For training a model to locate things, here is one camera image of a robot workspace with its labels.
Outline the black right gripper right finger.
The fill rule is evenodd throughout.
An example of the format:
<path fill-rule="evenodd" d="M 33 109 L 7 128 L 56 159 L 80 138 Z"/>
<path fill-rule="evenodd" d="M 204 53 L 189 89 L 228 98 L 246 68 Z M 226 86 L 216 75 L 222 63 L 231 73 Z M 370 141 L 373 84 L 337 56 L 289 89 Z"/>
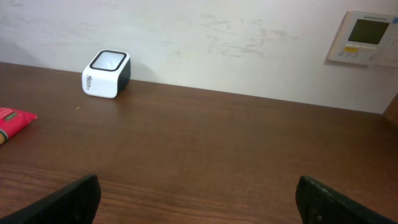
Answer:
<path fill-rule="evenodd" d="M 303 224 L 397 224 L 307 175 L 299 178 L 295 201 Z"/>

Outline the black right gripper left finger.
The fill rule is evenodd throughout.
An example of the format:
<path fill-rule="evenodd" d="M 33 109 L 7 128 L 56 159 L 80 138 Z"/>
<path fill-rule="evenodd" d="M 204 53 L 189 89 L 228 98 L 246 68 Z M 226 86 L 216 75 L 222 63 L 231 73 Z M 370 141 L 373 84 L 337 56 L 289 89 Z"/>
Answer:
<path fill-rule="evenodd" d="M 92 224 L 101 200 L 98 176 L 90 174 L 1 218 L 1 224 Z"/>

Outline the orange pasta packet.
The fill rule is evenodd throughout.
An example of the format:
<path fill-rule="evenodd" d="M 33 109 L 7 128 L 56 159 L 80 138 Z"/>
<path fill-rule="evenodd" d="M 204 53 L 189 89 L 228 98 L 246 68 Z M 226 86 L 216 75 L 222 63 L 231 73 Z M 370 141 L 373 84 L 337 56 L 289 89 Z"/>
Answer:
<path fill-rule="evenodd" d="M 37 115 L 12 108 L 1 108 L 1 144 L 15 136 L 33 120 Z"/>

